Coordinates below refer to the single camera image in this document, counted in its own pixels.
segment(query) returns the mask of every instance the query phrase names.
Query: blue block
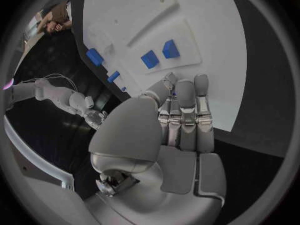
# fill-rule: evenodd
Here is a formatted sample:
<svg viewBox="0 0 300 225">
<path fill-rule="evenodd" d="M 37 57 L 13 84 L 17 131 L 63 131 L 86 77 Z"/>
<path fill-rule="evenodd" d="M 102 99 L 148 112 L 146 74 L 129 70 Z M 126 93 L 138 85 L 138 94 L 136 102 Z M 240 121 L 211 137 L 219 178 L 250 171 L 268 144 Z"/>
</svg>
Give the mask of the blue block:
<svg viewBox="0 0 300 225">
<path fill-rule="evenodd" d="M 152 50 L 142 56 L 141 59 L 146 64 L 148 69 L 154 68 L 160 62 Z"/>
<path fill-rule="evenodd" d="M 120 73 L 118 71 L 115 71 L 108 79 L 107 81 L 109 83 L 112 83 L 118 76 L 120 76 Z"/>
<path fill-rule="evenodd" d="M 95 48 L 91 48 L 86 52 L 86 55 L 89 57 L 89 59 L 92 61 L 93 64 L 95 64 L 96 67 L 99 67 L 102 65 L 104 59 L 101 57 L 101 55 L 96 51 Z"/>
<path fill-rule="evenodd" d="M 166 59 L 177 58 L 180 56 L 173 39 L 165 42 L 162 53 Z"/>
</svg>

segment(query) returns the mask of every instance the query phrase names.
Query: person's hand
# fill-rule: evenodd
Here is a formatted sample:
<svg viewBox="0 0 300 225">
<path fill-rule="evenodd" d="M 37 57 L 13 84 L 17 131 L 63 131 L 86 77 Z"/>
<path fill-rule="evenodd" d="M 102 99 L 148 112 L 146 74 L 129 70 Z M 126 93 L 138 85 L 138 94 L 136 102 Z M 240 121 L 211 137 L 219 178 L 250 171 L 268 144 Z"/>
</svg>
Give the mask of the person's hand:
<svg viewBox="0 0 300 225">
<path fill-rule="evenodd" d="M 56 32 L 59 32 L 59 31 L 61 31 L 61 30 L 64 30 L 64 26 L 63 26 L 63 25 L 60 25 L 60 24 L 57 24 L 57 25 L 55 26 L 55 31 L 56 31 Z"/>
</svg>

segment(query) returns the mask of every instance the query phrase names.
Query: man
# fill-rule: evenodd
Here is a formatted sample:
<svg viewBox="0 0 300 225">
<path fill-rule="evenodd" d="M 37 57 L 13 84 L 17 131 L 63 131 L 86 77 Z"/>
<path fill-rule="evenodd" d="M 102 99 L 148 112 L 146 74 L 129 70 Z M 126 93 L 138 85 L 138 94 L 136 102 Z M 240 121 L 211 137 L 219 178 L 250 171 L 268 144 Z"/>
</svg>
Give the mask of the man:
<svg viewBox="0 0 300 225">
<path fill-rule="evenodd" d="M 71 2 L 64 1 L 51 9 L 37 27 L 37 33 L 52 34 L 72 26 Z"/>
</svg>

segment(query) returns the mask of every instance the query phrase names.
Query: brown shirt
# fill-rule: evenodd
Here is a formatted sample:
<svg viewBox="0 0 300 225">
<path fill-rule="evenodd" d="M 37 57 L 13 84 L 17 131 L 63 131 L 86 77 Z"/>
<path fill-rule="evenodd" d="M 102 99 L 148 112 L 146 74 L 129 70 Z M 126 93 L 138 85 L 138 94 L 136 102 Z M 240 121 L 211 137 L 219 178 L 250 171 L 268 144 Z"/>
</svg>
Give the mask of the brown shirt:
<svg viewBox="0 0 300 225">
<path fill-rule="evenodd" d="M 51 12 L 52 21 L 55 21 L 59 24 L 63 24 L 69 20 L 67 12 L 67 2 L 65 1 L 52 8 Z"/>
</svg>

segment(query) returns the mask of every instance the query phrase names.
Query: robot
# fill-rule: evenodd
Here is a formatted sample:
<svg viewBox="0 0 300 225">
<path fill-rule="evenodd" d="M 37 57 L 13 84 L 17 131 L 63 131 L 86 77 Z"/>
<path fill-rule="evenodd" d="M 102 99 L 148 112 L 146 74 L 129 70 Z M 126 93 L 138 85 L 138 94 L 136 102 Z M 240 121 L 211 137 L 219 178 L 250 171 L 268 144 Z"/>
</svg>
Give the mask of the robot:
<svg viewBox="0 0 300 225">
<path fill-rule="evenodd" d="M 133 224 L 212 224 L 226 197 L 226 177 L 214 153 L 209 80 L 178 80 L 168 73 L 109 115 L 93 100 L 46 79 L 6 90 L 6 107 L 29 98 L 49 99 L 79 115 L 96 130 L 89 144 L 99 188 L 92 200 L 109 206 Z"/>
</svg>

